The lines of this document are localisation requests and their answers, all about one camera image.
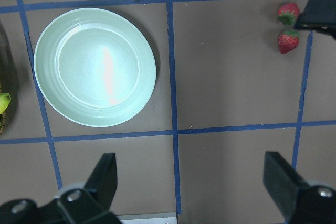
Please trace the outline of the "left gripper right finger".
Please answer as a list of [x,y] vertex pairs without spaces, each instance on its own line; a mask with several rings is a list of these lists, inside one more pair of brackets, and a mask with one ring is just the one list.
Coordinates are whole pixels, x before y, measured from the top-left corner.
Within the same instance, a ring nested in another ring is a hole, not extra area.
[[284,218],[296,212],[300,194],[310,185],[275,151],[266,151],[263,171],[264,187]]

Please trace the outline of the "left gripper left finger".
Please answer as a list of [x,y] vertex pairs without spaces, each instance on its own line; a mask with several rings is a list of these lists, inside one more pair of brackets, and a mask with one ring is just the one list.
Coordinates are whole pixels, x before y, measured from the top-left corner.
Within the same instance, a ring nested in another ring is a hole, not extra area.
[[116,155],[104,153],[84,185],[102,208],[110,208],[116,193]]

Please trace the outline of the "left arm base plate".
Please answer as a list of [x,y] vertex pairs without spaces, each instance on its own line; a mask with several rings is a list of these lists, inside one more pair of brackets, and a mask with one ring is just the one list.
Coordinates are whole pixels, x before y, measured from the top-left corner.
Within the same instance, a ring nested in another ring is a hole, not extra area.
[[155,214],[119,215],[122,223],[140,224],[177,224],[177,215],[174,212]]

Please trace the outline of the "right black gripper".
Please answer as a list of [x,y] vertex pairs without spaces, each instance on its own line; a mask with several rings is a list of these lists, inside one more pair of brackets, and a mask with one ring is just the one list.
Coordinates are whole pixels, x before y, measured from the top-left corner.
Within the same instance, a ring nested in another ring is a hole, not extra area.
[[335,0],[308,0],[294,29],[316,31],[335,39]]

